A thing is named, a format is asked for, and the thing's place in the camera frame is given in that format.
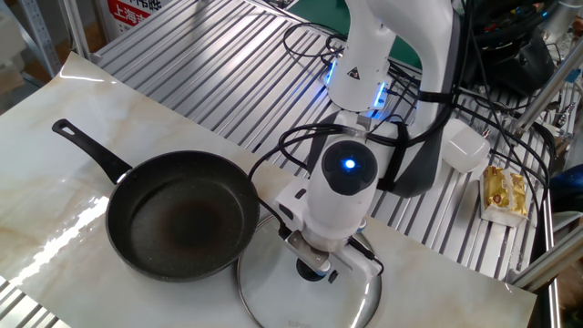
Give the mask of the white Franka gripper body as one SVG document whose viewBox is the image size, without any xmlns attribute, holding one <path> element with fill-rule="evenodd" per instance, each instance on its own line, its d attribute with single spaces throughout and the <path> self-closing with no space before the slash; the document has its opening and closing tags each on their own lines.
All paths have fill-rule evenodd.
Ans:
<svg viewBox="0 0 583 328">
<path fill-rule="evenodd" d="M 274 200 L 287 228 L 284 245 L 317 277 L 334 270 L 355 279 L 380 275 L 380 259 L 356 240 L 366 228 L 366 205 L 372 196 L 370 187 L 341 195 L 326 182 L 315 185 L 309 179 L 293 179 Z"/>
</svg>

